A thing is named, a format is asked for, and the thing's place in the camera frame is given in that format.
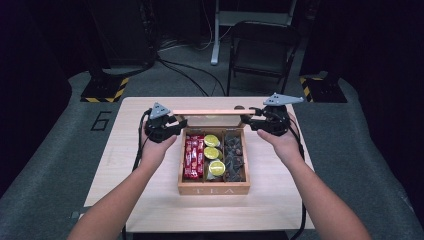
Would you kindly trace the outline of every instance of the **hand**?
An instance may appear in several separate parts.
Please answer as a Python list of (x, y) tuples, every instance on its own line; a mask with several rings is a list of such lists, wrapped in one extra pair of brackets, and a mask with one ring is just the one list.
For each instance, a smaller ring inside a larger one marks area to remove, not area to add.
[[(289, 113), (289, 116), (291, 120), (296, 122), (296, 118), (292, 114)], [(293, 121), (290, 121), (291, 128), (296, 134), (299, 134)], [(299, 153), (299, 145), (291, 131), (288, 131), (282, 136), (272, 135), (262, 129), (259, 129), (257, 133), (263, 140), (269, 142), (274, 147), (275, 153), (284, 165), (287, 166), (291, 161), (296, 161), (298, 158), (302, 159)]]
[(141, 144), (144, 144), (143, 147), (143, 155), (141, 157), (140, 166), (151, 167), (153, 171), (160, 166), (165, 157), (166, 150), (174, 144), (177, 139), (176, 135), (171, 136), (161, 143), (155, 143), (149, 139), (147, 139), (147, 135), (144, 131), (144, 127), (146, 122), (143, 122), (142, 131), (141, 131)]

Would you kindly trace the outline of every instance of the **red candy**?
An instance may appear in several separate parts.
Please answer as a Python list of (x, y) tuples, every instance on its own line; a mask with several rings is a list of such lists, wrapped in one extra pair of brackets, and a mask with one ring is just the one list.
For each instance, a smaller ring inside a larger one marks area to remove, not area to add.
[(193, 135), (186, 137), (184, 177), (199, 179), (199, 177), (203, 176), (203, 149), (203, 136)]

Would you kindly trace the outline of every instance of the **wooden table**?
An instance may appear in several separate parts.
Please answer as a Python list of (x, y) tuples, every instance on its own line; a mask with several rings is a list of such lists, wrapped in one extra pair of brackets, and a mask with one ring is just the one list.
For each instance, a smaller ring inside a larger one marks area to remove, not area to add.
[[(144, 111), (159, 102), (170, 110), (263, 108), (268, 97), (131, 97), (123, 100), (85, 206), (92, 206), (132, 170), (138, 126)], [(294, 114), (293, 107), (287, 105)], [(248, 195), (181, 196), (178, 167), (181, 136), (168, 149), (128, 222), (128, 232), (252, 231), (298, 229), (301, 198), (272, 146), (245, 127), (251, 187)], [(307, 164), (313, 168), (305, 143)], [(309, 216), (306, 228), (314, 228)]]

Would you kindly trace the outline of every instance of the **black item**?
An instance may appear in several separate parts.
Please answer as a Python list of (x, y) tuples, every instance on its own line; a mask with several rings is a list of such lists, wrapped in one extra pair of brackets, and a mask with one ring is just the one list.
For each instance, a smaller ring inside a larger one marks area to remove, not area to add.
[(89, 0), (87, 5), (111, 66), (153, 66), (157, 33), (148, 1)]
[(265, 120), (252, 119), (249, 115), (241, 115), (241, 121), (250, 125), (252, 131), (262, 129), (275, 136), (281, 136), (288, 131), (290, 126), (290, 117), (287, 113), (285, 105), (282, 106), (266, 106), (264, 109), (250, 107), (255, 110), (255, 116), (264, 116)]
[(283, 80), (287, 77), (300, 43), (300, 34), (288, 25), (243, 21), (237, 23), (231, 34), (227, 96), (230, 95), (231, 73), (249, 73)]
[(178, 125), (167, 127), (166, 124), (175, 123), (177, 119), (174, 116), (165, 115), (161, 118), (148, 119), (145, 133), (155, 143), (161, 143), (173, 135), (180, 135), (181, 129), (187, 126), (187, 120), (180, 122)]
[[(308, 43), (300, 72), (301, 75), (311, 74), (311, 71), (314, 73), (328, 72), (320, 82), (307, 81), (314, 102), (345, 103), (347, 101), (338, 81), (346, 69), (354, 68), (351, 59), (367, 33), (369, 21), (374, 17), (375, 3), (365, 3), (365, 1), (330, 2), (323, 1), (320, 6), (320, 13), (317, 15), (315, 28)], [(333, 20), (324, 23), (323, 18)], [(321, 42), (325, 42), (326, 47), (317, 50), (316, 46)]]
[(306, 78), (302, 87), (308, 89), (309, 94), (306, 95), (308, 102), (347, 103), (339, 84), (329, 84), (325, 78)]

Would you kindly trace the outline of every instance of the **yellow and black tape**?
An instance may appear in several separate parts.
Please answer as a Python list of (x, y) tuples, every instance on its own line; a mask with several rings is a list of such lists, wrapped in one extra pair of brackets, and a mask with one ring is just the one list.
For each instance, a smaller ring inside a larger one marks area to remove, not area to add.
[[(322, 80), (322, 78), (309, 78), (312, 80)], [(305, 93), (306, 100), (308, 102), (314, 102), (314, 98), (311, 93), (311, 89), (308, 86), (308, 82), (305, 77), (300, 77), (300, 83), (302, 84), (303, 92)]]
[(121, 84), (119, 85), (119, 88), (115, 94), (114, 97), (111, 98), (95, 98), (95, 97), (81, 97), (81, 102), (117, 102), (121, 98), (122, 94), (124, 93), (125, 87), (128, 83), (128, 78), (125, 78), (122, 80)]

